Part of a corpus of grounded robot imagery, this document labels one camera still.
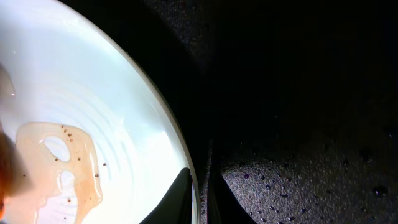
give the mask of liquid residue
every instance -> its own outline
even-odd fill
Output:
[[[12,174],[8,158],[9,148],[0,123],[0,219],[3,217],[5,211],[4,198],[8,195],[11,188]]]
[[[49,136],[67,145],[70,160],[56,158],[44,144]],[[102,202],[100,175],[95,148],[90,136],[79,128],[54,123],[28,123],[17,133],[16,151],[25,169],[13,181],[12,189],[27,185],[23,192],[11,195],[6,202],[10,223],[37,223],[39,208],[49,197],[61,194],[60,174],[67,170],[75,176],[78,210],[75,223]]]

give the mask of white bowl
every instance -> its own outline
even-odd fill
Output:
[[[75,126],[93,139],[104,196],[83,223],[139,223],[184,167],[195,189],[192,222],[199,221],[197,178],[172,113],[139,66],[99,28],[58,1],[2,0],[0,64],[16,91],[0,101],[12,141],[32,121]],[[40,209],[38,223],[73,223],[76,207],[59,197]]]

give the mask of brown liquid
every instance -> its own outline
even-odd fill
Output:
[[[9,160],[9,148],[0,122],[0,212],[4,212],[4,207],[1,205],[3,204],[4,197],[9,193],[11,180],[12,174]]]
[[[49,136],[59,137],[67,145],[70,160],[62,162],[44,145]],[[75,223],[103,199],[98,175],[98,162],[90,136],[83,130],[53,123],[28,123],[17,134],[17,152],[25,166],[15,177],[13,189],[25,190],[11,195],[6,203],[7,219],[13,224],[37,223],[37,214],[49,197],[60,195],[60,174],[67,170],[75,176],[78,210]]]

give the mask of water droplet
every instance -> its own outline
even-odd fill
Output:
[[[388,194],[388,189],[387,189],[387,187],[380,185],[380,186],[373,188],[373,193],[377,197],[383,197]]]
[[[349,166],[349,160],[345,159],[345,160],[343,161],[343,165],[344,165],[345,167],[348,167],[348,166]]]

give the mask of black surface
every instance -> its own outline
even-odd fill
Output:
[[[156,208],[141,224],[191,223],[192,219],[192,178],[191,171],[183,168]]]
[[[160,20],[176,2],[70,4],[159,87],[200,183],[213,142],[213,168],[257,223],[398,223],[396,2],[203,0],[191,27],[208,28],[206,65]]]

